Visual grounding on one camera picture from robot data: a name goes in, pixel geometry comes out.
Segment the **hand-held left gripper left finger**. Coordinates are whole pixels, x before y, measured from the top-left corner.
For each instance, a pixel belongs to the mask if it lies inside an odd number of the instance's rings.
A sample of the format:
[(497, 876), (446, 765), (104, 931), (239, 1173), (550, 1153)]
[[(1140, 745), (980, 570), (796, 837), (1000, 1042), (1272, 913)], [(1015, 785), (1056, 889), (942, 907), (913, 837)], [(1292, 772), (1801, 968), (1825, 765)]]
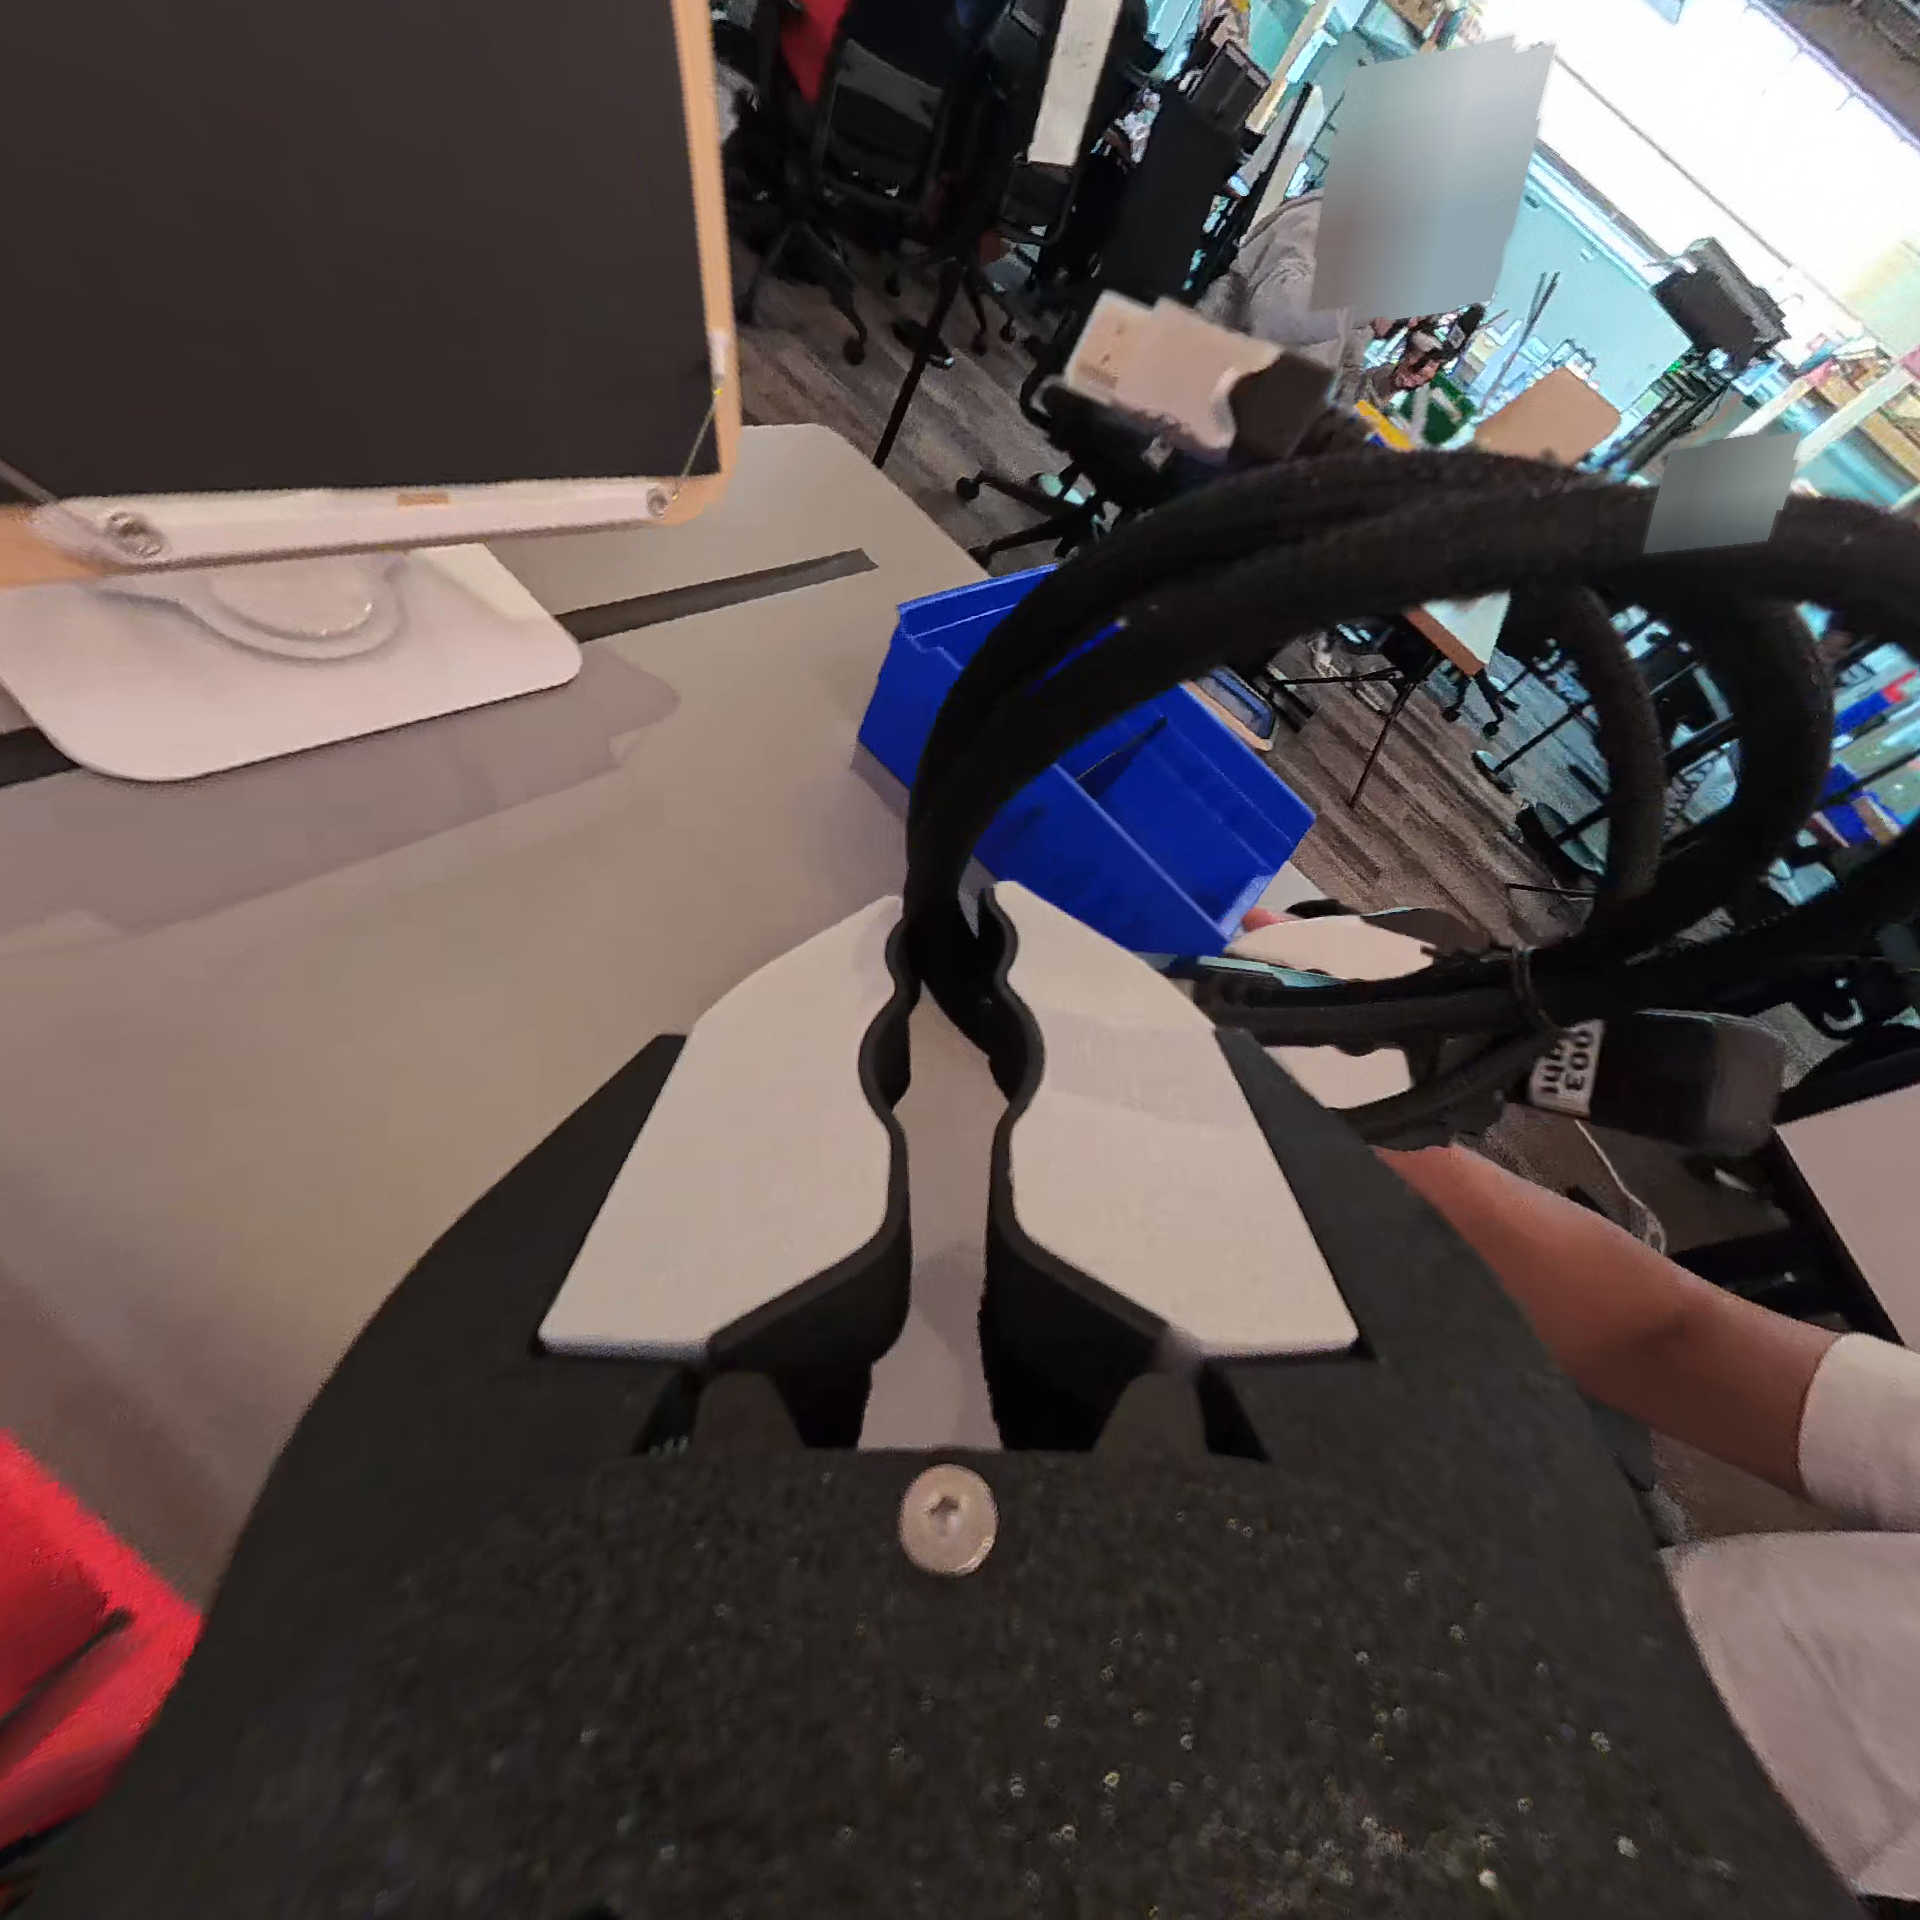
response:
[(543, 1314), (548, 1353), (721, 1361), (806, 1284), (902, 1251), (901, 917), (861, 905), (686, 1033)]

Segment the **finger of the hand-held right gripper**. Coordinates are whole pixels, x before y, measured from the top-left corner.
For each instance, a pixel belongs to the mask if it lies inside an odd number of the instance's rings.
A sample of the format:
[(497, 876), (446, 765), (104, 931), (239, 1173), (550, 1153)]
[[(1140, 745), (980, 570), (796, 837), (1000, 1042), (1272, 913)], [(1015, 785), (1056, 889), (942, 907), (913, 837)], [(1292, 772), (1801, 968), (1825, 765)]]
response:
[(1399, 1046), (1352, 1051), (1345, 1046), (1276, 1046), (1276, 1064), (1311, 1100), (1332, 1114), (1400, 1098), (1415, 1085)]
[(1437, 932), (1452, 932), (1452, 921), (1424, 910), (1372, 917), (1343, 910), (1256, 910), (1232, 941), (1232, 960), (1330, 979), (1388, 981), (1424, 971), (1442, 958)]

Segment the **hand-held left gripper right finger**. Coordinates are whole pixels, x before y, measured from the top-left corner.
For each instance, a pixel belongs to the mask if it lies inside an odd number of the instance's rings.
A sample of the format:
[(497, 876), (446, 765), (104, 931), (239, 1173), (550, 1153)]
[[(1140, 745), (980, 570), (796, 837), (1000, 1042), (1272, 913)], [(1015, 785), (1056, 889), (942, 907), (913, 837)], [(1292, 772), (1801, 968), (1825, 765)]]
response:
[(1018, 882), (980, 905), (1025, 1044), (1006, 1145), (1018, 1235), (1198, 1361), (1350, 1353), (1352, 1309), (1216, 1026)]

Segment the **blue plastic bin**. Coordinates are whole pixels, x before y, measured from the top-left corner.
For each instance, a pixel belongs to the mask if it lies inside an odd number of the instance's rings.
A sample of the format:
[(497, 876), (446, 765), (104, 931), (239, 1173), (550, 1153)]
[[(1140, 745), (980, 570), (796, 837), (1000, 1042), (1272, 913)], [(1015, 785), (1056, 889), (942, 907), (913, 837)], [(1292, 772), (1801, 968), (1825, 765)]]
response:
[[(945, 693), (1044, 578), (1033, 568), (901, 604), (857, 730), (879, 768), (916, 782)], [(1128, 714), (1151, 710), (1166, 715), (1162, 733), (1103, 804), (1056, 762), (1000, 806), (975, 864), (1125, 948), (1221, 954), (1298, 853), (1313, 812), (1198, 693), (1172, 689)]]

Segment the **black grey adapter hub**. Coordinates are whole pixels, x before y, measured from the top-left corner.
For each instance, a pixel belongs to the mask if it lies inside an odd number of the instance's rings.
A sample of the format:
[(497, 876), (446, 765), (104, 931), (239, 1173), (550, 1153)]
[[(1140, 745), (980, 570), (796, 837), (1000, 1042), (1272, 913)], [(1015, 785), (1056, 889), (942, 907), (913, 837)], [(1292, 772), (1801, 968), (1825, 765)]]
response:
[[(1146, 1029), (1172, 1014), (1178, 1093), (1226, 1061), (1256, 1075), (1269, 1046), (1400, 1049), (1410, 1090), (1349, 1110), (1397, 1145), (1510, 1098), (1576, 1025), (1716, 1012), (1734, 990), (1853, 958), (1914, 917), (1914, 829), (1831, 891), (1706, 945), (1678, 938), (1729, 907), (1813, 821), (1833, 756), (1833, 674), (1805, 608), (1914, 656), (1914, 525), (1846, 498), (1788, 493), (1765, 534), (1709, 544), (1653, 532), (1669, 484), (1602, 481), (1517, 454), (1388, 451), (1322, 408), (1285, 358), (1286, 458), (1229, 472), (1054, 570), (985, 637), (937, 710), (905, 828), (902, 938), (913, 979), (988, 1056), (1025, 1116), (1064, 1093), (1076, 1033), (1049, 1040), (1036, 990), (1015, 982), (1029, 940), (1015, 889), (993, 884), (969, 923), (957, 886), (1004, 804), (1086, 736), (1229, 661), (1238, 641), (1285, 642), (1349, 618), (1508, 597), (1524, 633), (1557, 641), (1597, 710), (1612, 822), (1581, 928), (1544, 948), (1493, 948), (1375, 982), (1285, 986), (1216, 973), (1183, 998), (1118, 954), (1143, 986)], [(1738, 747), (1734, 797), (1663, 853), (1663, 745), (1649, 696), (1614, 625), (1640, 608), (1701, 659)]]

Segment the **red plastic bin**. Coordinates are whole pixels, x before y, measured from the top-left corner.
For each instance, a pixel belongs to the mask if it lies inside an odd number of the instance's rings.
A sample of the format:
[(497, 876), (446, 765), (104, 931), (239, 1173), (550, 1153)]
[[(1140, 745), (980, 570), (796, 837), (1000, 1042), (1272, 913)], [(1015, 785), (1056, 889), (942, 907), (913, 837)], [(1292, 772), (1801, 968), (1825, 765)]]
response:
[(2, 1844), (88, 1812), (151, 1730), (201, 1614), (2, 1435)]

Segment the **person's right forearm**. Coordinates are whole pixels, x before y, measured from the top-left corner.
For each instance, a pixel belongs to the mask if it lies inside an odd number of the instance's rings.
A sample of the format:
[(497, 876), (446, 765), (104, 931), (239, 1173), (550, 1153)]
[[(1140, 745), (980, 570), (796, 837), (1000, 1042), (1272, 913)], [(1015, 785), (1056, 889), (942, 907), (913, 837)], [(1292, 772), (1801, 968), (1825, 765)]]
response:
[(1863, 1529), (1918, 1529), (1918, 1357), (1749, 1302), (1462, 1148), (1378, 1150), (1597, 1404)]

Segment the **black divider of blue bin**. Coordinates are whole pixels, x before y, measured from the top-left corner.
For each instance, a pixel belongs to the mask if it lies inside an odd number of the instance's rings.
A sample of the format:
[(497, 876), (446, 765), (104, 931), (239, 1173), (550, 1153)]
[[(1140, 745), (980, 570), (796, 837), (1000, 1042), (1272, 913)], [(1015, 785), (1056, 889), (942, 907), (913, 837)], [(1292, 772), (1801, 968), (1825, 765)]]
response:
[(1128, 768), (1162, 730), (1166, 715), (1161, 710), (1128, 714), (1076, 744), (1057, 760), (1057, 770), (1103, 804), (1114, 782), (1127, 778)]

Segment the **wood-framed dark board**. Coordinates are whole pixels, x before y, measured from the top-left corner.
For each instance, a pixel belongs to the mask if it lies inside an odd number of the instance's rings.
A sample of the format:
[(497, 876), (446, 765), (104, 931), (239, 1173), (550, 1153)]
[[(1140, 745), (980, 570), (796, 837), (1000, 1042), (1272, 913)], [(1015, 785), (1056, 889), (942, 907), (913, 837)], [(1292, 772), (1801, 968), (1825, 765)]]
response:
[(4, 5), (4, 590), (682, 525), (705, 5)]

